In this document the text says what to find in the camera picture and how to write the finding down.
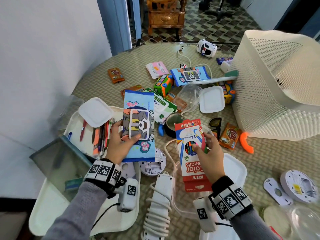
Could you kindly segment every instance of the beige tablecloth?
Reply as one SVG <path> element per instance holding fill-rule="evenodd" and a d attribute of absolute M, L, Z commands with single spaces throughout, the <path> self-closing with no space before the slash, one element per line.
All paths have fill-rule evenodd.
<path fill-rule="evenodd" d="M 144 88 L 153 88 L 156 80 L 151 78 L 146 70 L 146 64 L 162 61 L 168 70 L 178 68 L 181 63 L 186 63 L 189 66 L 186 58 L 176 55 L 179 48 L 180 44 L 159 43 L 123 52 L 100 64 L 90 74 L 84 76 L 73 94 L 85 101 L 93 97 L 99 97 L 110 106 L 122 108 L 123 99 L 120 94 L 122 89 L 138 84 L 141 84 Z M 183 54 L 190 58 L 192 66 L 205 63 L 210 66 L 213 77 L 223 76 L 223 72 L 220 70 L 216 60 L 201 56 L 196 52 L 195 45 L 185 45 Z M 216 57 L 226 57 L 228 55 L 230 54 L 218 51 Z M 124 82 L 117 84 L 111 82 L 107 70 L 114 67 L 120 68 L 125 77 Z M 180 89 L 174 88 L 172 91 L 177 94 Z M 218 113 L 203 114 L 197 108 L 192 113 L 186 113 L 185 116 L 188 119 L 200 118 L 201 123 L 207 126 L 211 119 L 222 117 L 222 129 L 224 129 L 227 122 L 233 125 L 237 124 L 230 105 L 226 105 L 225 109 Z M 164 151 L 164 145 L 171 138 L 167 135 L 160 137 L 158 135 L 158 127 L 156 127 L 155 131 L 156 147 Z M 248 175 L 244 189 L 253 200 L 257 210 L 277 204 L 262 187 L 266 178 L 274 177 L 278 180 L 282 172 L 296 169 L 306 173 L 314 180 L 316 185 L 320 184 L 319 135 L 297 142 L 248 138 L 248 144 L 254 147 L 254 154 L 246 153 L 240 143 L 236 145 L 234 151 L 226 148 L 223 148 L 223 151 L 233 155 L 247 167 Z M 168 151 L 177 162 L 179 157 L 173 143 L 168 147 Z M 169 173 L 173 171 L 173 165 L 169 161 L 165 170 Z M 154 177 L 142 175 L 140 210 L 137 221 L 124 232 L 105 234 L 108 239 L 140 239 L 145 214 L 150 206 L 150 204 L 145 203 L 145 200 L 146 198 L 152 198 L 153 191 L 149 189 L 149 185 L 155 181 L 156 178 Z M 193 199 L 184 192 L 182 180 L 177 180 L 176 184 L 181 205 L 192 208 Z M 317 205 L 310 205 L 310 207 L 320 213 L 320 208 Z M 198 239 L 200 226 L 197 221 L 183 218 L 175 210 L 172 210 L 169 216 L 171 217 L 169 239 Z"/>

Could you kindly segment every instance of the round white device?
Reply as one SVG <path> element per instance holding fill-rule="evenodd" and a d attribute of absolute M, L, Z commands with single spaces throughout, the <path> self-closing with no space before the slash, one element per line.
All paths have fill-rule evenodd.
<path fill-rule="evenodd" d="M 140 161 L 139 166 L 143 174 L 157 176 L 162 173 L 167 165 L 165 154 L 158 148 L 155 149 L 155 161 Z"/>
<path fill-rule="evenodd" d="M 319 198 L 318 188 L 304 173 L 290 170 L 281 175 L 281 186 L 294 200 L 303 203 L 314 203 Z"/>

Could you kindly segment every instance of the hand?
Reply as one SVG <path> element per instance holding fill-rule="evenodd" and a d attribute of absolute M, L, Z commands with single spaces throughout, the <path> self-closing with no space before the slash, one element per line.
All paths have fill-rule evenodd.
<path fill-rule="evenodd" d="M 208 154 L 196 144 L 192 144 L 192 149 L 198 154 L 201 167 L 210 183 L 215 183 L 222 176 L 225 176 L 223 167 L 223 151 L 216 137 L 211 134 L 204 133 L 207 138 L 207 144 L 210 148 Z"/>
<path fill-rule="evenodd" d="M 121 140 L 122 132 L 118 133 L 119 126 L 122 125 L 122 120 L 118 121 L 112 126 L 112 133 L 108 145 L 108 152 L 106 158 L 114 164 L 120 164 L 122 160 L 128 155 L 131 147 L 141 138 L 141 135 L 132 137 L 129 141 L 123 142 Z"/>

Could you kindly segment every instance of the mesh basket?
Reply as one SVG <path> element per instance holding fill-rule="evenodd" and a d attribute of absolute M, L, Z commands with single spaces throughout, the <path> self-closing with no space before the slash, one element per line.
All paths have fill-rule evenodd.
<path fill-rule="evenodd" d="M 320 44 L 299 34 L 245 32 L 233 109 L 251 137 L 299 141 L 320 134 Z"/>

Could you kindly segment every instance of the forearm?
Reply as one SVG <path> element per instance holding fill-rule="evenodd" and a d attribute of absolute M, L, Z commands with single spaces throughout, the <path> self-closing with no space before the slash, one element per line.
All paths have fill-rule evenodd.
<path fill-rule="evenodd" d="M 215 198 L 231 185 L 233 181 L 229 177 L 221 177 L 212 185 L 213 197 Z M 231 218 L 230 223 L 242 240 L 278 240 L 251 204 Z"/>
<path fill-rule="evenodd" d="M 75 198 L 56 218 L 42 240 L 88 240 L 106 198 L 104 190 L 89 182 L 82 183 Z"/>
<path fill-rule="evenodd" d="M 254 209 L 235 216 L 230 223 L 240 239 L 279 240 Z"/>

